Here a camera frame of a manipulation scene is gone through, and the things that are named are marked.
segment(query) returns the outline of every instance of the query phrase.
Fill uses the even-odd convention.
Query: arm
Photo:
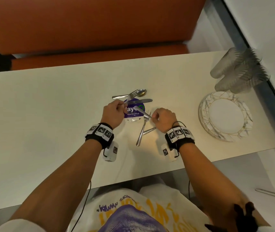
[[[114,129],[124,119],[124,112],[124,102],[115,100],[104,107],[101,122]],[[65,231],[85,195],[101,149],[100,142],[87,140],[35,188],[10,220],[25,219],[47,232]]]
[[[170,130],[173,123],[177,121],[175,113],[163,108],[157,109],[152,117],[156,127],[163,133]],[[249,202],[248,198],[209,161],[195,144],[184,144],[179,152],[194,192],[209,213],[214,225],[227,228],[229,231],[237,231],[234,204],[244,209],[245,204]],[[253,216],[259,226],[269,226],[257,210],[253,211]]]

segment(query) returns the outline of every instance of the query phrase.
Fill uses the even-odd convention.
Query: orange leather upholstery
[[[134,58],[148,58],[187,53],[189,52],[186,45],[177,44],[121,50],[105,50],[86,53],[35,56],[29,58],[13,59],[12,70],[105,62]]]
[[[205,0],[0,0],[0,53],[189,40]]]

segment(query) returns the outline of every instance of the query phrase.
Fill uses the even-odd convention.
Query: white plate
[[[205,97],[199,118],[208,133],[229,142],[249,136],[253,126],[247,105],[229,92],[215,92]]]

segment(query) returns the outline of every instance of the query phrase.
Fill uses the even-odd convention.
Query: white sleeve
[[[275,230],[270,226],[259,226],[257,232],[275,232]]]
[[[46,232],[37,224],[24,220],[11,220],[0,226],[0,232]]]

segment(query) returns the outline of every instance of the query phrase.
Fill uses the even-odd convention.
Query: person's left hand
[[[113,129],[118,127],[124,119],[124,114],[128,113],[126,106],[127,104],[119,99],[109,103],[103,108],[101,123],[107,123]]]

